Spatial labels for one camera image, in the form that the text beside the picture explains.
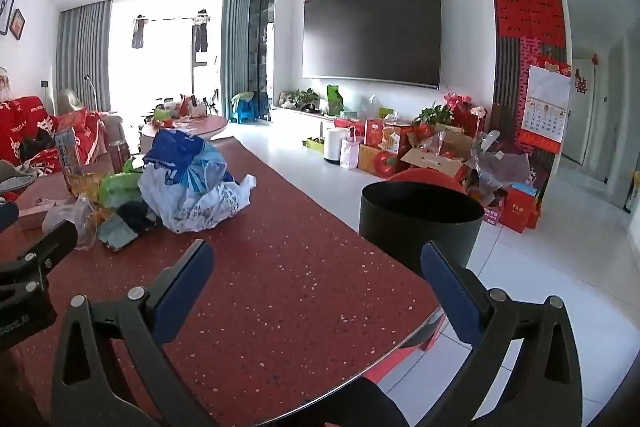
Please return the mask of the red drink can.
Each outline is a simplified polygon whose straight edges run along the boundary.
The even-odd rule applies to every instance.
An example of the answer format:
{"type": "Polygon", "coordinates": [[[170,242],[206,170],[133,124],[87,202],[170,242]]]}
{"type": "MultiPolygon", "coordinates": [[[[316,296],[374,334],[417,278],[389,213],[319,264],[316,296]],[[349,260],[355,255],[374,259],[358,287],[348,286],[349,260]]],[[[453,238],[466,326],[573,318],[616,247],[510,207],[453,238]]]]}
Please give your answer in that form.
{"type": "Polygon", "coordinates": [[[114,173],[122,172],[126,161],[130,157],[128,143],[125,139],[116,140],[107,144],[107,152],[110,154],[114,173]]]}

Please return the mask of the apple print gift box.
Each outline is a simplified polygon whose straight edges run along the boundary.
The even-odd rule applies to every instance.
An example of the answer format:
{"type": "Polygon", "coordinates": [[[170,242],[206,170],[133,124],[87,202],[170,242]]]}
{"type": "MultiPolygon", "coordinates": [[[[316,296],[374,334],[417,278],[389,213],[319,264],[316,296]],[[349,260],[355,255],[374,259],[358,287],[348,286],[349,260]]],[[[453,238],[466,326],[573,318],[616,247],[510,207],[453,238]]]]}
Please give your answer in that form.
{"type": "Polygon", "coordinates": [[[380,150],[367,144],[359,145],[358,169],[373,176],[390,179],[395,174],[403,172],[409,165],[401,161],[397,154],[380,150]]]}

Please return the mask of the red gift bag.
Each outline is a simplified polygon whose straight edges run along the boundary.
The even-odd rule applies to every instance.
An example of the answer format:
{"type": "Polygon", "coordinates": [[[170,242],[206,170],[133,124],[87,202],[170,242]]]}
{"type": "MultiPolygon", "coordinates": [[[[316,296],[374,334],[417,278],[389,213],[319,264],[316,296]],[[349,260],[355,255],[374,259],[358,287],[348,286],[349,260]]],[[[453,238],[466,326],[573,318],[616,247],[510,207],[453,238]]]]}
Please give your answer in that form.
{"type": "Polygon", "coordinates": [[[514,183],[506,191],[500,222],[507,228],[523,233],[537,208],[538,191],[524,183],[514,183]]]}

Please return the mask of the orange snack wrapper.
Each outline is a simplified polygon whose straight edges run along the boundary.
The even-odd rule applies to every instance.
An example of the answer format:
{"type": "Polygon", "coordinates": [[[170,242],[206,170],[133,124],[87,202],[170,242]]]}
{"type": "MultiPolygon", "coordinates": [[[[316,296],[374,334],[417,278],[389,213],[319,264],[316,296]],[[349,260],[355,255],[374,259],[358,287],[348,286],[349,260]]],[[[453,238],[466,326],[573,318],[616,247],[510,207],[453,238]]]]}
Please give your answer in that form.
{"type": "Polygon", "coordinates": [[[70,193],[75,197],[85,196],[90,202],[99,202],[103,178],[104,174],[99,172],[69,174],[66,182],[70,193]]]}

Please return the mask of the pink gift bag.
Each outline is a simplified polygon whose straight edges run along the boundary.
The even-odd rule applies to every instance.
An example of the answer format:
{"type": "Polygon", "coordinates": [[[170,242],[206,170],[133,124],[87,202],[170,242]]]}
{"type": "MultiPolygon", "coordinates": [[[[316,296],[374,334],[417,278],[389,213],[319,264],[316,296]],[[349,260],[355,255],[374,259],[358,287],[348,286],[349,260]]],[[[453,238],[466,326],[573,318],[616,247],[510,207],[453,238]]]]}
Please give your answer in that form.
{"type": "Polygon", "coordinates": [[[358,167],[359,151],[362,142],[363,136],[359,134],[356,128],[350,127],[341,142],[341,168],[352,170],[358,167]]]}

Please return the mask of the wall calendar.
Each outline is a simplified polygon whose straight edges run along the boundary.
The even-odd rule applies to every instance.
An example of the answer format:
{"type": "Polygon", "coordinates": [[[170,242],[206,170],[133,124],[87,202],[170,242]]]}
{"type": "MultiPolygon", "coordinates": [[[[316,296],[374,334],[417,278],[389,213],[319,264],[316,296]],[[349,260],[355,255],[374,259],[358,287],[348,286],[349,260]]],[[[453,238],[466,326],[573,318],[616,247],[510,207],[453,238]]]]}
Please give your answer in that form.
{"type": "Polygon", "coordinates": [[[523,115],[518,142],[551,154],[562,150],[570,105],[570,66],[541,55],[526,70],[523,115]]]}

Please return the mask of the blue white plastic bag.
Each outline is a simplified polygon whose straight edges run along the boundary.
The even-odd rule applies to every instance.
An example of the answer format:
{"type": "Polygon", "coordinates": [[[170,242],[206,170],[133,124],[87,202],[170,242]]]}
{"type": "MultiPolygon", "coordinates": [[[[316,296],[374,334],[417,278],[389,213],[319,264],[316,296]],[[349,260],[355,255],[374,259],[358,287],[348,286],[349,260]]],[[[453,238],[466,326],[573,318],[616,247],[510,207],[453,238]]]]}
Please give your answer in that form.
{"type": "Polygon", "coordinates": [[[212,143],[177,129],[157,132],[138,181],[144,202],[177,234],[209,230],[234,217],[250,205],[256,186],[251,174],[236,181],[212,143]]]}

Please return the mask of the green plastic bag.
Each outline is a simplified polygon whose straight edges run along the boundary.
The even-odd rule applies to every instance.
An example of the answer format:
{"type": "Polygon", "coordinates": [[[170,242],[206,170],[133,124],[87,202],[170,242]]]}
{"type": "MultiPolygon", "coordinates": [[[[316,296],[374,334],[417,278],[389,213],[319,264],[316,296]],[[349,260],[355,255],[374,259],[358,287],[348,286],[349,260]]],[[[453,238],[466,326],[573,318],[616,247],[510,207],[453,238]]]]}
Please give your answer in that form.
{"type": "Polygon", "coordinates": [[[122,171],[104,176],[99,187],[99,204],[107,209],[116,210],[127,202],[141,202],[142,195],[139,180],[142,169],[134,167],[134,158],[130,157],[122,166],[122,171]]]}

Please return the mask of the grey blue tissue paper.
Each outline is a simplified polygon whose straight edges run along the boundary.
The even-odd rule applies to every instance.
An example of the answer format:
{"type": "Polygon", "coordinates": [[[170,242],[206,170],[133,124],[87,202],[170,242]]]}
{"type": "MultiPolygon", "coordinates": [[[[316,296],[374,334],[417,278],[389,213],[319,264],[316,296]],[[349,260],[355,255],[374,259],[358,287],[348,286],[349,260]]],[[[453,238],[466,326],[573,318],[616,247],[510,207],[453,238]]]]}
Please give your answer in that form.
{"type": "Polygon", "coordinates": [[[96,230],[99,241],[110,251],[121,251],[138,238],[138,234],[117,213],[96,230]]]}

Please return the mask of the open cardboard box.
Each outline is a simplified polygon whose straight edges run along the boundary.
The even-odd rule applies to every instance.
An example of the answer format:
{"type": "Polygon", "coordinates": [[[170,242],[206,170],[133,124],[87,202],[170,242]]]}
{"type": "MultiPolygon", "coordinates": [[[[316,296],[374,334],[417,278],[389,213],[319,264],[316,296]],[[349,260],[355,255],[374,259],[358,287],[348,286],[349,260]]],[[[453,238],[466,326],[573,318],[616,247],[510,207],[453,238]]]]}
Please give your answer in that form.
{"type": "Polygon", "coordinates": [[[440,130],[412,144],[401,160],[410,167],[432,169],[455,178],[471,159],[473,143],[463,133],[440,130]]]}

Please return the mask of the large wall television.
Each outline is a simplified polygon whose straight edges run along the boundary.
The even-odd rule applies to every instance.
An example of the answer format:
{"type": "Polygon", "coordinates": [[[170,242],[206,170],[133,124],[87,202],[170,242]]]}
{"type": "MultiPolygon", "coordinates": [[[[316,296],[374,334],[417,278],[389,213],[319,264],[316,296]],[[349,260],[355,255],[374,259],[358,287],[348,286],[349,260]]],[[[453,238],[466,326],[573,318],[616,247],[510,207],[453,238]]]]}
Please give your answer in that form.
{"type": "Polygon", "coordinates": [[[440,0],[311,0],[303,75],[438,88],[440,0]]]}

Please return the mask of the tall blue drink can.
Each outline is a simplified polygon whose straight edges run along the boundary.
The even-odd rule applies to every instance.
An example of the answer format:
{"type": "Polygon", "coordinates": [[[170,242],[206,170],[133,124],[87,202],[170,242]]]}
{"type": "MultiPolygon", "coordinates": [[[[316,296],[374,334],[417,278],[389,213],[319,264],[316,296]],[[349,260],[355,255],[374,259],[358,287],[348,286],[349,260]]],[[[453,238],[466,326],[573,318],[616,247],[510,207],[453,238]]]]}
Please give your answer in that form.
{"type": "Polygon", "coordinates": [[[81,176],[82,162],[78,155],[75,130],[72,127],[58,130],[54,136],[54,144],[58,152],[64,176],[81,176]]]}

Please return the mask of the grey left curtain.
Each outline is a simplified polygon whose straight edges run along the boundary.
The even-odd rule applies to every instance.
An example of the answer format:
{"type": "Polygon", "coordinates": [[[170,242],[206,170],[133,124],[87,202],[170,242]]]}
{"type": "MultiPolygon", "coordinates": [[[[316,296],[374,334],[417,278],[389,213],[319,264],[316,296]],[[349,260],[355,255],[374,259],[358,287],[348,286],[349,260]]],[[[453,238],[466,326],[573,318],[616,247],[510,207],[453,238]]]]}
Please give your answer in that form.
{"type": "Polygon", "coordinates": [[[112,2],[63,11],[58,18],[54,61],[55,96],[72,90],[98,112],[111,109],[108,78],[112,2]]]}

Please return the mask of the round red side table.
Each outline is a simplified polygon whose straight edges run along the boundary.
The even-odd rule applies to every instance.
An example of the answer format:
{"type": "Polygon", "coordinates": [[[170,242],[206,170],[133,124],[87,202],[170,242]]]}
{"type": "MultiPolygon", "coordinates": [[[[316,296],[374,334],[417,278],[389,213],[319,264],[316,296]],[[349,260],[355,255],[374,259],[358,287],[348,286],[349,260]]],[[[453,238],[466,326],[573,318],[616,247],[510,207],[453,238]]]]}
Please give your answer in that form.
{"type": "MultiPolygon", "coordinates": [[[[201,118],[186,118],[174,121],[174,128],[187,134],[198,135],[203,140],[212,139],[213,136],[224,131],[228,119],[220,116],[205,116],[201,118]]],[[[157,129],[152,124],[145,124],[140,129],[140,153],[146,154],[152,146],[157,129]]]]}

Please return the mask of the red covered sofa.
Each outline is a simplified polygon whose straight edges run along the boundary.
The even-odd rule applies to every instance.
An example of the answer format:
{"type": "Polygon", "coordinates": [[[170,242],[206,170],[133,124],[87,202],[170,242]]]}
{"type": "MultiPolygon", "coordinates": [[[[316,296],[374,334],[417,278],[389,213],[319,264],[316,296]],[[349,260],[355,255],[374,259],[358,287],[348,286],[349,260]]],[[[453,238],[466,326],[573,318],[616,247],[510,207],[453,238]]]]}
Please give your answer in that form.
{"type": "Polygon", "coordinates": [[[62,167],[55,148],[56,132],[74,130],[78,158],[90,165],[106,152],[101,115],[79,109],[70,115],[50,115],[38,96],[22,96],[1,103],[1,159],[18,171],[32,169],[49,176],[62,167]]]}

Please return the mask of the white cylinder appliance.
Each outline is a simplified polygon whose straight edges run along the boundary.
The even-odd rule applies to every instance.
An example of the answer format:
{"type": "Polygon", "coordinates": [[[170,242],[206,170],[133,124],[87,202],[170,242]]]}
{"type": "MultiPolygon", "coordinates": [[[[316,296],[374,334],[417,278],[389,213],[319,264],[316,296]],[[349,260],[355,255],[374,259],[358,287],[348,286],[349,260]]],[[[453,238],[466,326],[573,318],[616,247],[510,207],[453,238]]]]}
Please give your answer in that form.
{"type": "Polygon", "coordinates": [[[324,136],[323,159],[338,164],[341,158],[342,141],[348,137],[347,128],[334,127],[326,130],[324,136]]]}

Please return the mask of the clear bread wrapper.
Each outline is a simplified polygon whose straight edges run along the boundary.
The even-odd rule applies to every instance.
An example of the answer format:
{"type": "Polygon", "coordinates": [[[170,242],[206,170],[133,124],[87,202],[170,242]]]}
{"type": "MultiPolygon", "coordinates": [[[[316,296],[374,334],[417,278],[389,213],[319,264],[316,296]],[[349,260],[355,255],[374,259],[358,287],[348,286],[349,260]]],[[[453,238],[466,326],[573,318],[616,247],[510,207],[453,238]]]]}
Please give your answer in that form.
{"type": "Polygon", "coordinates": [[[77,232],[76,248],[88,251],[96,241],[96,208],[85,195],[75,200],[55,204],[51,207],[42,221],[43,233],[50,233],[63,222],[73,223],[77,232]]]}

